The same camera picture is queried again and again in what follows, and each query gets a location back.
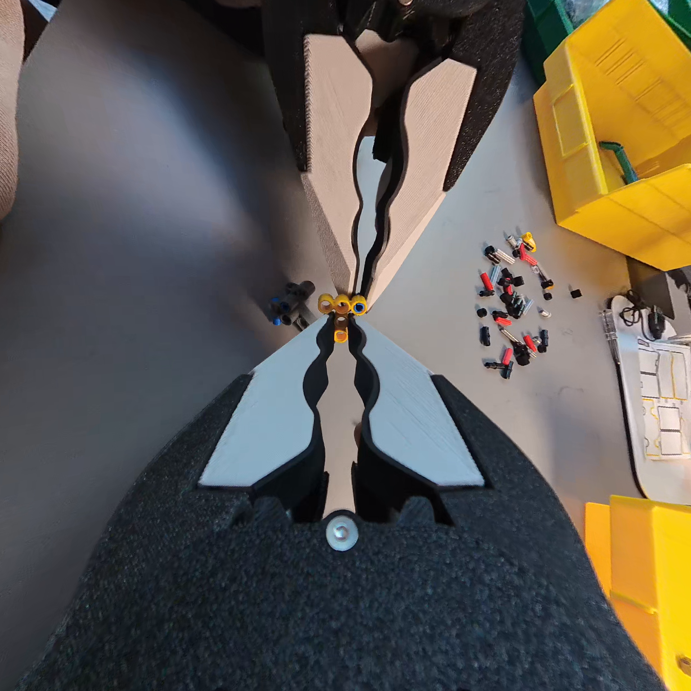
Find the green plastic piece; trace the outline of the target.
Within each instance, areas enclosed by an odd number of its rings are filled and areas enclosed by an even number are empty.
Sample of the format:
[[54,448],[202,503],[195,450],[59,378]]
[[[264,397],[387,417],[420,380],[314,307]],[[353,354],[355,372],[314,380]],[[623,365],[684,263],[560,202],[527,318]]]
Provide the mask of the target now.
[[625,151],[625,147],[618,142],[614,141],[599,141],[599,148],[604,151],[612,152],[621,168],[622,178],[626,185],[631,185],[640,180],[640,177],[636,173],[630,159]]

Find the black flat device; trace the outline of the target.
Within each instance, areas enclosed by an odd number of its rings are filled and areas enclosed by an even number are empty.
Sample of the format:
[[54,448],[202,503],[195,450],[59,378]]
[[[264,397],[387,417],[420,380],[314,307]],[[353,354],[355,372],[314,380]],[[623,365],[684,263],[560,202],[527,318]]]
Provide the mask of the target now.
[[671,320],[690,314],[690,266],[664,272],[627,258],[630,288]]

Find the person's left hand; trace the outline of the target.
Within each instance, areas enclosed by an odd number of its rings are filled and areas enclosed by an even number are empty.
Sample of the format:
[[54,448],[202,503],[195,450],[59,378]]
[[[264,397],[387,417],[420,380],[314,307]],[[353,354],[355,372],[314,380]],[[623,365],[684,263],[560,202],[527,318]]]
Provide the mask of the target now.
[[372,75],[373,82],[370,116],[364,126],[363,136],[374,136],[386,100],[409,79],[419,55],[419,48],[408,37],[399,37],[387,42],[371,29],[364,30],[355,41],[355,45]]

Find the pile of black red pieces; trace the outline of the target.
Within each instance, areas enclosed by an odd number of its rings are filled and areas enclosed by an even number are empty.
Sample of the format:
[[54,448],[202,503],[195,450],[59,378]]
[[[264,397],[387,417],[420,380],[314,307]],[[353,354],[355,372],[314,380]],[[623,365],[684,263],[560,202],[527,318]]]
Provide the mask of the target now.
[[486,244],[483,256],[488,262],[478,273],[479,299],[494,299],[497,306],[476,307],[476,315],[495,325],[503,338],[500,358],[484,359],[483,366],[494,370],[508,381],[515,366],[532,364],[549,347],[549,333],[545,326],[531,328],[523,324],[528,316],[545,321],[551,318],[547,305],[556,296],[556,283],[537,257],[534,235],[516,229],[504,235],[506,249]]

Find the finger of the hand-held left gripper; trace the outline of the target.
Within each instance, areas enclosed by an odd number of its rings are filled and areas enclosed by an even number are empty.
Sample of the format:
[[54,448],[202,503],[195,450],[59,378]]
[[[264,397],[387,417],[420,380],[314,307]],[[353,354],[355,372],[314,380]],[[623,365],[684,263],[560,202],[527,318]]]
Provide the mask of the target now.
[[420,71],[403,93],[402,172],[390,175],[378,226],[382,248],[370,251],[361,293],[372,306],[388,287],[446,196],[446,174],[471,97],[477,69],[452,58]]
[[301,178],[335,289],[351,295],[362,208],[354,172],[372,76],[344,37],[304,39],[307,168]]

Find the person's torso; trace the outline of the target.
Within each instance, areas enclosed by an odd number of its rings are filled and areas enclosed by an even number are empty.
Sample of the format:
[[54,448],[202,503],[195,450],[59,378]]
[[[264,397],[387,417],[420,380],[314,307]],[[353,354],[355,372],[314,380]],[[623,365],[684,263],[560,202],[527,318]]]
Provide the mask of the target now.
[[13,206],[18,184],[17,97],[23,50],[20,1],[1,1],[1,219]]

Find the green plastic bin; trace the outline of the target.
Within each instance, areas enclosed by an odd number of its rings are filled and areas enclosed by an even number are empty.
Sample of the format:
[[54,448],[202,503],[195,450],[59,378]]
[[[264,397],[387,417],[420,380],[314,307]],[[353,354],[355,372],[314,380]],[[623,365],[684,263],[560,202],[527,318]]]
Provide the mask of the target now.
[[545,83],[545,60],[574,31],[565,1],[526,1],[522,50],[536,84]]

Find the grey piece with blue pin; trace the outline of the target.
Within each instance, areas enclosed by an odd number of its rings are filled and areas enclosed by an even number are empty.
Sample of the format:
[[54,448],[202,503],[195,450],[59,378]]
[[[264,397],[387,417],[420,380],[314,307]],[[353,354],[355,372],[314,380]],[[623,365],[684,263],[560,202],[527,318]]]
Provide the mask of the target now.
[[273,325],[293,326],[298,332],[304,331],[316,320],[308,307],[314,292],[315,284],[312,281],[287,283],[283,291],[267,304],[269,321]]

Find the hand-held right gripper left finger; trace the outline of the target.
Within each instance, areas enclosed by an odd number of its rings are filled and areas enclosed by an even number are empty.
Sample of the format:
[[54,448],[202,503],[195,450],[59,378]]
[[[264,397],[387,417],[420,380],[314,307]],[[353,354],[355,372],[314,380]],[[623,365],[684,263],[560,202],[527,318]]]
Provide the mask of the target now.
[[317,490],[325,449],[316,404],[332,352],[333,317],[322,316],[253,369],[199,487],[277,497],[284,508]]

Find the grey desk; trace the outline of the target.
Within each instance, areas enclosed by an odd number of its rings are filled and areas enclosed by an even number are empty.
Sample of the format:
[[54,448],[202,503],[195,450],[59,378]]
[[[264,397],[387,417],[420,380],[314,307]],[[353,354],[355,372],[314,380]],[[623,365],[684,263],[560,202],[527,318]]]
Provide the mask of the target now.
[[[517,63],[502,106],[370,321],[519,445],[578,531],[639,496],[600,311],[627,261],[554,223]],[[263,62],[177,1],[65,1],[19,85],[19,187],[1,227],[1,689],[42,655],[143,468],[294,329],[287,281],[333,292]],[[533,233],[550,346],[481,363],[484,243]]]

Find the yellow plastic bin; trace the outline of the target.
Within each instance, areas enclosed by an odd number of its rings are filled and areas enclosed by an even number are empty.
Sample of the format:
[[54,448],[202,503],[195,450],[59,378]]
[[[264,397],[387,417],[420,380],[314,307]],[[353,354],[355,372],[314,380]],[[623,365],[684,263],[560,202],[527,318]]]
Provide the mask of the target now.
[[690,51],[648,1],[610,1],[544,70],[533,102],[557,223],[663,271],[689,265]]
[[690,507],[611,496],[584,543],[621,623],[669,690],[690,689]]

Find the printed instruction sheet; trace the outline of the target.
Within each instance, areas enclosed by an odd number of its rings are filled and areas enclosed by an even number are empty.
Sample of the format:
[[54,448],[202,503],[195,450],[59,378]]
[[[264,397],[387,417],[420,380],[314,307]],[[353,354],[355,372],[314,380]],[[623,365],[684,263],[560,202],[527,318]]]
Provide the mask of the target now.
[[664,319],[658,339],[652,310],[625,296],[608,301],[603,328],[617,369],[629,456],[644,498],[690,504],[690,335]]

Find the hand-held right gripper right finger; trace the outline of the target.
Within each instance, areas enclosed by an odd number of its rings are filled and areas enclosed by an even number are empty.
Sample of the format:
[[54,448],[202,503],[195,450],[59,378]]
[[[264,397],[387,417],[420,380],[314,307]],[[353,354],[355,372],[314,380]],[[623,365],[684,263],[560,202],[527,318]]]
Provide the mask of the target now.
[[402,508],[408,498],[482,488],[485,479],[454,422],[433,373],[363,319],[349,348],[363,404],[352,481],[357,508]]

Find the yellow building block assembly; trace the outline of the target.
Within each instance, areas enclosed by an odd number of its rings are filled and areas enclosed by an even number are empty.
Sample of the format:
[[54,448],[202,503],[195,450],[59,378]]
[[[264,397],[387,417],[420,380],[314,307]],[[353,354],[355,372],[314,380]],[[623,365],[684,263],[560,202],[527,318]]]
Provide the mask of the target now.
[[351,316],[362,316],[368,311],[367,300],[360,294],[356,294],[353,297],[339,294],[333,297],[324,293],[319,296],[317,303],[320,313],[324,315],[334,314],[335,343],[346,343],[348,341],[348,326]]

